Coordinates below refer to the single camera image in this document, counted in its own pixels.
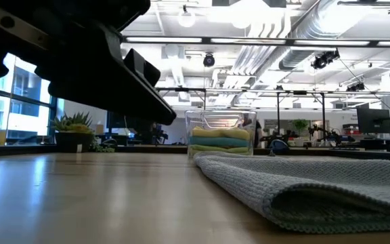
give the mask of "clear plastic bin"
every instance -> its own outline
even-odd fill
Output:
[[[186,112],[188,156],[205,151],[253,155],[256,112],[190,110]]]

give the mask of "table surface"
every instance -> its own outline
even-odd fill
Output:
[[[390,232],[280,230],[207,179],[185,155],[0,157],[0,243],[366,241],[390,243]]]

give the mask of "plant pot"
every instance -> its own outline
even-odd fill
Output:
[[[296,146],[303,146],[303,138],[295,138],[295,145]]]
[[[55,133],[57,150],[61,153],[77,153],[78,145],[82,145],[82,153],[89,150],[91,143],[94,140],[93,134],[58,132]]]

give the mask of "ceiling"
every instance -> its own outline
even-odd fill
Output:
[[[233,5],[228,7],[212,6],[212,0],[152,1],[152,7],[148,13],[140,16],[122,34],[124,36],[164,37],[286,37],[290,27],[296,26],[297,30],[299,30],[300,26],[305,24],[305,21],[312,21],[311,18],[313,16],[311,12],[303,21],[298,21],[298,19],[315,2],[317,1],[302,0],[301,5],[287,5],[286,10],[270,8],[266,10],[268,12],[262,12],[261,10],[254,10],[263,8],[264,3],[262,3],[262,0],[240,0],[234,4],[234,6],[240,4],[234,10],[230,10],[233,8]],[[186,5],[188,14],[183,14],[183,5]],[[247,9],[253,11],[252,14],[245,15],[244,12],[243,14],[236,12],[237,10],[235,9],[244,9],[246,5],[248,6]],[[350,13],[350,15],[347,17],[347,15],[340,16],[337,14],[337,16],[332,16],[330,14],[324,16],[324,19],[322,18],[320,21],[324,25],[324,29],[329,32],[334,32],[333,30],[336,29],[344,30],[336,38],[359,40],[390,39],[390,14],[388,14],[389,9],[386,7],[365,7],[364,12],[366,14],[360,15],[356,13],[363,13],[362,9],[342,10],[345,6],[333,6],[332,8],[336,11],[337,7],[341,11]],[[251,17],[253,18],[251,19],[252,24],[246,28],[241,28],[244,25],[242,24],[244,20],[241,19],[245,16],[249,18],[252,15],[254,15],[254,17]],[[181,24],[183,17],[190,18],[188,22],[194,20],[193,25],[187,22]],[[261,24],[254,22],[258,21],[257,18],[262,19]],[[340,23],[347,21],[352,24],[345,27],[338,26]],[[191,27],[184,27],[183,25],[185,24],[191,25]],[[357,81],[355,79],[355,76],[357,76],[361,81],[364,81],[368,88],[381,90],[379,86],[381,86],[383,77],[390,75],[390,49],[384,48],[339,48],[341,60],[349,70],[340,60],[334,61],[322,70],[314,70],[311,67],[311,62],[315,55],[324,52],[320,50],[311,51],[312,54],[292,70],[281,70],[278,68],[278,62],[274,62],[280,60],[275,57],[279,47],[276,49],[266,47],[265,55],[261,55],[260,53],[262,53],[264,47],[257,47],[256,49],[241,45],[178,45],[179,57],[176,59],[169,57],[164,46],[162,44],[129,45],[124,43],[121,48],[126,51],[130,48],[136,49],[147,61],[160,69],[162,75],[156,85],[157,87],[175,87],[180,85],[183,87],[205,88],[240,89],[243,87],[248,89],[273,89],[277,85],[282,85],[284,89],[291,90],[313,90],[316,88],[318,90],[344,91],[347,89],[347,85],[353,85],[353,82]],[[250,49],[252,52],[245,53],[244,48]],[[206,68],[202,64],[206,53],[213,53],[216,61],[213,67]],[[260,60],[262,62],[259,63],[259,66],[255,66],[257,67],[253,70],[255,72],[245,73],[245,77],[232,78],[232,75],[235,75],[236,70],[238,70],[238,59],[242,57],[245,60],[249,60],[249,64],[252,62],[251,60]],[[249,99],[250,102],[245,104],[247,106],[256,106],[256,104],[263,103],[260,100],[264,98],[260,95],[258,94],[254,98]],[[223,94],[208,94],[208,97],[207,104],[211,106],[219,106],[223,104],[223,101],[228,102],[230,100],[229,95]],[[228,97],[228,99],[218,102],[218,97],[221,97],[221,99],[222,97]],[[240,99],[231,99],[231,105],[238,104],[239,100],[246,99],[239,95],[233,97]],[[167,93],[165,100],[173,106],[189,106],[193,102],[202,102],[202,99],[196,94],[192,94],[189,99],[190,102],[188,102],[179,97],[179,94],[175,92]]]

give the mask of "green plant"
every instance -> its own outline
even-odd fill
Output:
[[[295,119],[294,121],[292,121],[292,124],[297,129],[297,132],[299,133],[299,135],[301,135],[302,131],[307,129],[307,127],[309,125],[308,121],[306,121],[304,119]]]
[[[75,132],[93,134],[93,130],[89,128],[91,125],[91,118],[89,113],[76,113],[72,117],[67,116],[66,113],[58,119],[57,117],[52,121],[52,127],[59,132]]]
[[[93,142],[91,143],[91,149],[92,150],[94,150],[95,152],[107,152],[107,153],[113,153],[113,152],[115,152],[115,149],[114,148],[112,148],[112,147],[103,147],[103,146],[100,146],[99,145],[99,143],[98,143],[98,139],[99,138],[95,138],[94,140],[93,140]]]

